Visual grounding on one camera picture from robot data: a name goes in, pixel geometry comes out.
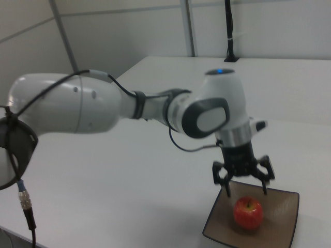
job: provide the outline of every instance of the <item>metal connector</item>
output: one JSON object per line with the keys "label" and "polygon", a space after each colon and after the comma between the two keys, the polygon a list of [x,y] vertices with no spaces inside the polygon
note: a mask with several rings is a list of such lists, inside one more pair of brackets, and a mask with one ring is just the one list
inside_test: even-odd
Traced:
{"label": "metal connector", "polygon": [[19,198],[23,210],[27,210],[32,207],[30,196],[27,190],[19,192]]}

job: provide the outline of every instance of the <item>red apple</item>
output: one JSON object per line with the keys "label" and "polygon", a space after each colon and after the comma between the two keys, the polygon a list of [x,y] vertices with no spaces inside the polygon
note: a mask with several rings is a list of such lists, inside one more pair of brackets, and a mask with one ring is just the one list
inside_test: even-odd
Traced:
{"label": "red apple", "polygon": [[263,220],[260,202],[250,196],[244,196],[236,202],[233,215],[236,223],[247,230],[258,228]]}

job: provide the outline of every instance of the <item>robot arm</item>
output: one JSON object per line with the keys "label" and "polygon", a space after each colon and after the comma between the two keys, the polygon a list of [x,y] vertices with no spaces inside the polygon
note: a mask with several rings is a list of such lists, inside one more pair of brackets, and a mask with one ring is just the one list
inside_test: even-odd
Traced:
{"label": "robot arm", "polygon": [[[100,71],[89,72],[108,76]],[[18,78],[9,93],[11,111],[17,113],[35,95],[63,76],[27,74]],[[19,116],[20,121],[38,136],[48,132],[105,132],[122,118],[155,119],[192,138],[215,133],[224,164],[214,163],[214,183],[225,185],[229,196],[227,186],[233,176],[254,175],[262,181],[264,188],[265,183],[274,178],[269,162],[266,166],[270,175],[261,174],[257,169],[251,149],[252,136],[266,127],[266,122],[250,120],[241,81],[229,69],[207,72],[203,84],[194,92],[172,89],[156,95],[139,91],[128,94],[114,84],[74,76],[46,93]],[[222,168],[228,171],[224,179],[218,175]]]}

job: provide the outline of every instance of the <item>square plate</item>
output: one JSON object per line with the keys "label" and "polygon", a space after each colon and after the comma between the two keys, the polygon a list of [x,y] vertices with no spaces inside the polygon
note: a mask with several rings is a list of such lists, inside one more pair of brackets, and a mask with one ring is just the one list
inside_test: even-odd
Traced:
{"label": "square plate", "polygon": [[[299,194],[267,189],[246,183],[230,182],[231,197],[221,190],[209,214],[202,234],[216,242],[236,248],[289,248],[294,237],[299,210]],[[256,198],[262,205],[264,218],[253,231],[239,227],[233,207],[243,196]]]}

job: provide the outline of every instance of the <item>white table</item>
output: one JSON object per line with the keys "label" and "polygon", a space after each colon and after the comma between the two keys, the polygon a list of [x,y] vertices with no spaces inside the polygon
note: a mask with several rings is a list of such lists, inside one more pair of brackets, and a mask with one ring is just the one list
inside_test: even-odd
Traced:
{"label": "white table", "polygon": [[[203,72],[224,67],[222,61],[148,57],[118,80],[145,92],[195,89]],[[295,118],[309,122],[296,112],[296,105],[277,110],[291,92],[272,89],[274,94],[284,91],[283,101],[276,105],[271,93],[264,95],[271,86],[258,93],[265,82],[253,73],[263,67],[261,77],[269,75],[273,82],[273,67],[282,69],[288,63],[292,71],[301,69],[301,79],[311,80],[308,67],[313,66],[326,82],[331,63],[268,59],[240,59],[239,63],[226,67],[236,69],[243,78],[249,114],[271,118],[269,127],[252,140],[255,156],[270,156],[276,174],[271,188],[300,194],[292,247],[331,247],[331,126],[277,120],[293,118],[291,111]],[[297,79],[291,80],[295,85]],[[301,92],[311,90],[307,87]],[[302,96],[292,92],[294,98]],[[322,117],[328,120],[329,115]],[[202,141],[179,134],[174,138],[188,148],[214,142],[213,136]],[[46,247],[223,247],[202,236],[220,190],[213,184],[214,160],[222,160],[220,149],[182,152],[172,145],[167,128],[156,121],[122,120],[104,134],[41,136],[23,176],[33,201],[37,241]],[[260,185],[253,178],[236,180]],[[15,185],[0,191],[0,210],[0,226],[31,238]]]}

